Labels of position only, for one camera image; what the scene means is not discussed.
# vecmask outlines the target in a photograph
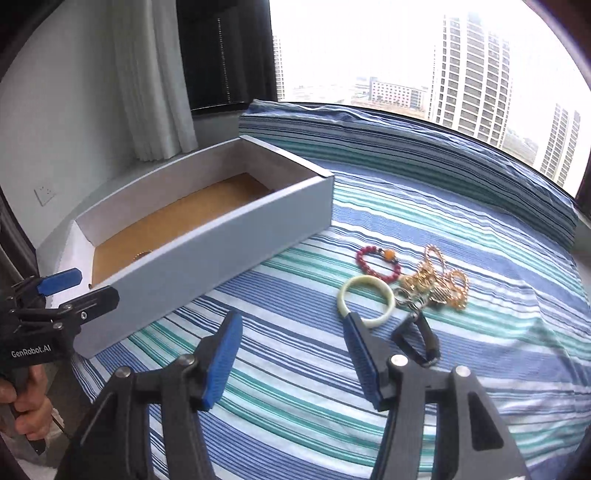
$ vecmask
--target gold jewelry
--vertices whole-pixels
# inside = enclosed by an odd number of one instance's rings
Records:
[[[441,264],[441,273],[433,266],[431,256],[434,255]],[[469,282],[461,270],[446,272],[446,263],[441,251],[434,245],[427,245],[424,260],[419,263],[417,271],[412,275],[400,278],[401,285],[410,293],[428,293],[429,300],[438,304],[448,304],[458,310],[466,308]]]
[[[136,260],[139,260],[139,259],[140,259],[140,258],[142,258],[142,257],[145,257],[146,255],[148,255],[148,254],[150,254],[150,253],[152,253],[152,251],[151,251],[151,250],[146,250],[146,251],[144,251],[144,252],[140,252],[139,254],[137,254],[137,255],[134,257],[134,262],[135,262]]]

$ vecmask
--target key ring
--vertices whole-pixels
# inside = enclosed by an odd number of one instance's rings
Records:
[[[414,312],[419,312],[428,304],[428,300],[421,295],[410,293],[406,288],[397,287],[392,290],[394,300],[399,307],[408,307]]]

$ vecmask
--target white wall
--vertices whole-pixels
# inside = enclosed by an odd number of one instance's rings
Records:
[[[65,0],[0,83],[0,186],[35,247],[135,158],[106,0]],[[57,195],[41,206],[34,188]]]

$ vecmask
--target sky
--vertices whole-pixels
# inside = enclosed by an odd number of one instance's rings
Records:
[[[443,15],[465,17],[468,11],[510,43],[508,128],[545,149],[556,103],[581,114],[564,185],[575,195],[591,149],[591,90],[554,33],[521,0],[271,0],[285,90],[350,84],[357,76],[430,87]]]

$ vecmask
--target human hand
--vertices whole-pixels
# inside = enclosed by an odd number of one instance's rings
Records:
[[[10,382],[0,379],[0,403],[14,403],[15,410],[21,412],[14,421],[14,429],[29,440],[41,440],[49,432],[53,406],[45,395],[46,389],[47,376],[42,365],[29,367],[27,386],[18,396]]]

